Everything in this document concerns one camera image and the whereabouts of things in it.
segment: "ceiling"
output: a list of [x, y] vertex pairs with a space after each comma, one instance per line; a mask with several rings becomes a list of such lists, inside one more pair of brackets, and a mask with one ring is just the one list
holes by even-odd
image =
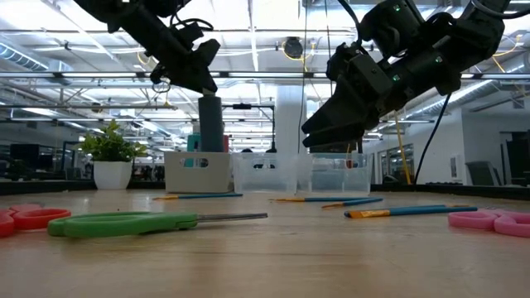
[[[355, 1], [352, 6], [359, 19], [378, 1]], [[416, 1], [422, 15], [427, 18], [433, 12], [445, 11], [458, 17], [463, 8], [444, 5], [443, 1]], [[314, 0], [309, 7], [301, 7], [298, 1], [285, 0], [193, 0], [179, 12], [184, 18], [199, 17], [214, 25], [213, 32], [206, 32], [199, 39], [198, 45], [210, 38], [216, 39], [221, 50], [215, 57], [210, 69], [212, 71], [289, 71], [302, 72], [300, 60], [288, 59], [282, 51], [282, 43], [289, 36], [306, 40], [307, 71], [324, 72], [326, 62], [334, 48], [343, 42], [351, 43], [356, 38], [354, 23], [336, 0]], [[507, 55], [499, 57], [499, 62], [513, 59], [526, 49], [530, 41], [527, 30], [530, 17], [522, 17], [505, 22], [506, 36], [499, 47], [499, 53], [514, 48]], [[106, 32], [106, 26], [83, 11], [72, 0], [2, 0], [0, 2], [0, 43], [8, 43], [20, 52], [38, 61], [62, 61], [71, 71], [150, 71], [156, 65], [143, 54], [143, 48], [127, 32], [114, 34]], [[377, 47], [371, 52], [375, 60], [381, 59]], [[498, 72], [492, 60], [485, 61], [470, 72]], [[28, 71], [12, 62], [0, 59], [0, 71]], [[51, 84], [44, 79], [10, 79], [15, 87], [30, 89], [35, 96], [28, 97], [19, 93], [14, 95], [12, 87], [5, 89], [0, 102], [57, 104], [60, 99], [70, 105], [156, 105], [169, 104], [173, 109], [119, 108], [105, 109], [94, 113], [88, 109], [66, 109], [57, 111], [64, 118], [197, 118], [197, 100], [201, 94], [193, 91], [173, 88], [168, 94], [160, 95], [151, 90], [149, 82], [130, 79], [72, 79], [71, 85]], [[278, 86], [284, 84], [301, 85], [300, 80], [281, 79], [216, 79], [219, 86], [217, 96], [225, 104], [253, 103], [274, 104], [277, 99]], [[106, 88], [97, 86], [108, 84]], [[312, 114], [331, 95], [330, 83], [324, 79], [306, 81], [304, 88], [309, 100], [308, 114]], [[436, 102], [436, 95], [422, 97], [410, 102], [409, 111], [415, 107], [425, 107], [431, 101]], [[28, 111], [17, 111], [18, 117], [42, 117]], [[227, 132], [248, 132], [234, 135], [233, 148], [240, 150], [253, 147], [257, 151], [270, 147], [272, 124], [268, 120], [272, 115], [266, 110], [224, 110], [227, 119], [250, 118], [255, 122], [226, 122]], [[97, 127], [99, 123], [75, 122], [84, 127]], [[192, 130], [191, 123], [152, 122], [157, 129], [125, 125], [129, 137], [166, 137], [179, 138]], [[154, 147], [183, 146], [182, 142], [166, 139], [164, 142], [152, 142]]]

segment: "white column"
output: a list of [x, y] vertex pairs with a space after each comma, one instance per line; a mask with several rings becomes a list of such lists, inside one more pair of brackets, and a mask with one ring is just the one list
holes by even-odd
[[301, 144], [306, 135], [300, 129], [306, 119], [306, 96], [302, 97], [302, 87], [278, 86], [276, 97], [276, 149], [278, 153], [296, 155], [298, 144], [300, 144], [300, 152], [306, 151], [304, 145]]

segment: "pink scissors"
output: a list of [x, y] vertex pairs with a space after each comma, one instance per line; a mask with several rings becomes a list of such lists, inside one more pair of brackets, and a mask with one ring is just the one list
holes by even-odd
[[510, 211], [454, 212], [449, 225], [458, 228], [494, 230], [510, 236], [530, 238], [530, 213]]

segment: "gray cylinder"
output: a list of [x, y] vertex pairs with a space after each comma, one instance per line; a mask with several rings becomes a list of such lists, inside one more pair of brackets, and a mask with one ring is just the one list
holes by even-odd
[[206, 95], [199, 99], [200, 150], [223, 152], [223, 108], [221, 98]]

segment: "table surface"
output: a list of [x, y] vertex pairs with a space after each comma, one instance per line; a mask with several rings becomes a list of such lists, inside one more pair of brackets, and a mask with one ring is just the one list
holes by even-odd
[[[0, 297], [511, 297], [528, 294], [530, 239], [451, 228], [446, 214], [346, 219], [320, 203], [270, 196], [152, 201], [161, 191], [80, 191], [0, 198], [74, 214], [150, 210], [268, 212], [268, 219], [99, 239], [44, 231], [0, 239]], [[467, 203], [530, 211], [505, 199], [380, 193], [356, 209]]]

